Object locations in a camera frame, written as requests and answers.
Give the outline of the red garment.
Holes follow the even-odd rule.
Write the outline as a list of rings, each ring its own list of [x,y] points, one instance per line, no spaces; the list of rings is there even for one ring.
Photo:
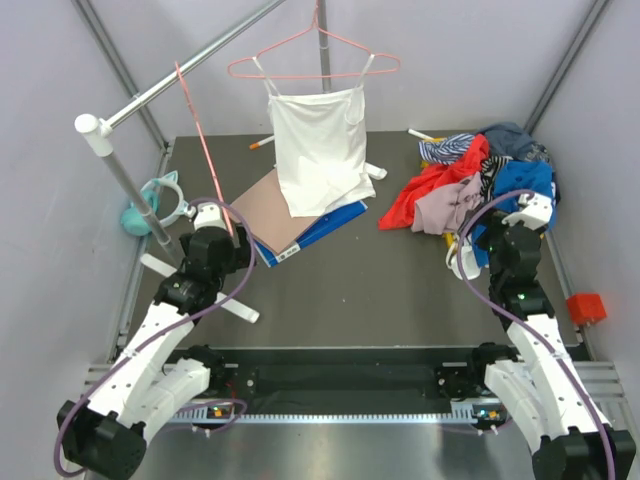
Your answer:
[[[481,170],[481,163],[489,156],[489,142],[482,134],[473,137],[469,148],[453,164],[434,164],[425,167],[401,190],[387,213],[378,220],[380,230],[409,227],[415,216],[415,202],[432,191],[458,183]]]

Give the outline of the teal cat ear headphones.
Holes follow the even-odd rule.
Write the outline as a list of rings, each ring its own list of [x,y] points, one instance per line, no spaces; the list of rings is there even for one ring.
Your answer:
[[[158,211],[160,191],[162,189],[170,189],[176,194],[177,204],[175,209],[168,216],[160,219],[160,224],[163,227],[173,225],[180,217],[192,219],[196,214],[196,208],[190,206],[185,200],[183,190],[178,181],[179,173],[177,170],[173,170],[162,177],[150,179],[140,191],[143,199],[154,213]],[[135,237],[144,237],[151,233],[151,228],[133,203],[121,214],[120,224],[126,233]]]

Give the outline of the grey blue denim garment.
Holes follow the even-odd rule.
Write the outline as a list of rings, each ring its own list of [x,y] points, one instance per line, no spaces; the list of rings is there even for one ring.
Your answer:
[[[551,161],[546,147],[514,122],[498,122],[476,131],[489,143],[492,156],[508,156],[525,162]]]

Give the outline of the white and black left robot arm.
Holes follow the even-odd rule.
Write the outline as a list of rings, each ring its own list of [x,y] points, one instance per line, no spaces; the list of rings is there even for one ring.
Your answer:
[[[212,223],[181,237],[181,265],[161,282],[128,346],[85,394],[60,408],[53,447],[60,476],[74,477],[62,464],[69,461],[77,465],[77,474],[130,478],[154,437],[176,414],[191,410],[193,398],[224,390],[224,365],[207,347],[191,348],[168,375],[160,372],[207,314],[223,308],[246,322],[258,320],[256,310],[222,292],[228,275],[239,270],[251,275],[255,265],[251,231],[240,224],[236,233],[233,240],[224,227]]]

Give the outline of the blue tank top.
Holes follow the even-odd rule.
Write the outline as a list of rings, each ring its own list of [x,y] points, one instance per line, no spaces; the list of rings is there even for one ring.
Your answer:
[[[556,223],[555,182],[552,167],[545,162],[523,162],[510,160],[496,174],[489,189],[488,200],[514,190],[527,189],[552,199],[552,216],[547,230],[551,230]],[[513,213],[519,209],[517,197],[509,198],[499,204],[496,209]],[[473,253],[478,267],[489,266],[488,252],[476,245],[476,241],[485,232],[486,227],[476,224],[471,230]]]

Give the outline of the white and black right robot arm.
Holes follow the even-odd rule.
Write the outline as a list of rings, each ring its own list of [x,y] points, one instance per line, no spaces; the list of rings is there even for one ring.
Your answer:
[[[512,344],[467,370],[476,394],[494,393],[525,437],[537,479],[626,479],[636,456],[588,394],[537,279],[541,231],[495,209],[481,218],[489,299]]]

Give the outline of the black white striped shirt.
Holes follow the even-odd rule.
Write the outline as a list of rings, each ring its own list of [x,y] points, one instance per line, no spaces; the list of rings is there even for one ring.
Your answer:
[[[498,173],[512,160],[513,158],[511,156],[491,155],[481,162],[480,193],[485,201],[489,201],[492,198]]]

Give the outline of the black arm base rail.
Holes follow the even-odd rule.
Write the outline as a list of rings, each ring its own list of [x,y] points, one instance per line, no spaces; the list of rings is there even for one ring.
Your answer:
[[[214,390],[248,414],[346,416],[449,413],[489,396],[475,347],[214,348]]]

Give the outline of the white marker near clothes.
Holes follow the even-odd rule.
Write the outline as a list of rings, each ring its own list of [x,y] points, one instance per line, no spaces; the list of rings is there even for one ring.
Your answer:
[[[429,136],[429,135],[426,135],[426,134],[424,134],[424,133],[422,133],[422,132],[420,132],[420,131],[414,130],[414,129],[412,129],[412,128],[408,128],[408,129],[407,129],[407,133],[408,133],[409,135],[411,135],[411,136],[413,136],[413,137],[416,137],[416,138],[418,138],[418,139],[420,139],[420,140],[422,140],[422,141],[425,141],[425,142],[434,142],[434,141],[437,141],[437,138],[431,137],[431,136]]]

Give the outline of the pink wire hanger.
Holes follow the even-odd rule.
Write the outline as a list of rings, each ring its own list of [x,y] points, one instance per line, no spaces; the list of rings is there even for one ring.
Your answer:
[[[206,162],[208,164],[210,176],[211,176],[211,179],[212,179],[212,182],[213,182],[213,185],[214,185],[214,189],[215,189],[215,192],[216,192],[217,199],[219,201],[221,201],[222,203],[226,203],[225,200],[224,200],[224,196],[223,196],[222,188],[221,188],[221,185],[220,185],[220,182],[219,182],[219,178],[218,178],[218,175],[217,175],[217,172],[216,172],[215,164],[214,164],[213,158],[212,158],[212,156],[210,154],[209,147],[208,147],[207,141],[205,139],[201,123],[200,123],[200,119],[199,119],[197,110],[196,110],[196,108],[195,108],[195,106],[193,104],[192,97],[191,97],[188,85],[187,85],[187,83],[186,83],[186,81],[184,79],[181,66],[177,61],[174,62],[174,66],[175,66],[177,80],[181,85],[182,91],[183,91],[184,96],[185,96],[187,107],[188,107],[188,109],[189,109],[189,111],[190,111],[190,113],[192,115],[192,118],[194,120],[194,123],[195,123],[196,131],[198,133],[198,137],[199,137],[199,140],[200,140],[200,143],[201,143],[201,147],[202,147],[202,150],[203,150],[203,153],[204,153],[204,157],[205,157]],[[235,229],[234,229],[234,225],[231,222],[231,218],[229,216],[229,213],[224,208],[222,209],[222,213],[223,213],[223,218],[224,218],[226,227],[228,228],[229,233],[231,234],[231,236],[233,238]]]

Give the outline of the pale pink garment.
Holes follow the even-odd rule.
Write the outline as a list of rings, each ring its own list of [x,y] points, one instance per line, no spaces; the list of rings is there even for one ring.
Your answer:
[[[458,183],[438,187],[415,201],[411,231],[431,235],[456,232],[468,212],[483,200],[479,172]]]

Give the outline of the white cloth near arm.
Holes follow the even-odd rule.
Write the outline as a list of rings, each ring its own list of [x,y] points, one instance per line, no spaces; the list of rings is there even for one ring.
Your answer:
[[[475,280],[482,271],[476,261],[473,248],[467,240],[463,242],[462,246],[459,246],[457,240],[453,241],[447,251],[445,265],[459,280],[463,279],[462,274],[465,274],[469,280]]]

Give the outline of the white orange tipped marker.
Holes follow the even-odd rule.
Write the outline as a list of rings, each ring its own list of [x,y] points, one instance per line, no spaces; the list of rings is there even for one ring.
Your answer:
[[[259,141],[256,141],[256,142],[254,142],[254,143],[250,144],[250,145],[249,145],[249,149],[250,149],[250,150],[256,150],[256,149],[259,149],[259,148],[261,148],[262,146],[265,146],[265,145],[267,145],[267,144],[269,144],[269,143],[273,142],[273,141],[274,141],[274,139],[275,139],[275,136],[274,136],[274,135],[271,135],[271,136],[269,136],[269,137],[263,138],[263,139],[261,139],[261,140],[259,140]]]

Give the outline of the white camisole top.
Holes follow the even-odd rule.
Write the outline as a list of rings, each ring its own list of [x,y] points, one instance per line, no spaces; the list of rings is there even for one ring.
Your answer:
[[[284,95],[264,77],[276,173],[292,217],[319,217],[376,195],[366,172],[364,77],[332,93]]]

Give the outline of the blue white striped cloth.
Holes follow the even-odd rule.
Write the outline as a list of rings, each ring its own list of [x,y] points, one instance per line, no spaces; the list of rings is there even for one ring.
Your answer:
[[[450,165],[467,152],[474,138],[473,134],[460,133],[438,141],[423,141],[419,144],[419,153],[427,164]]]

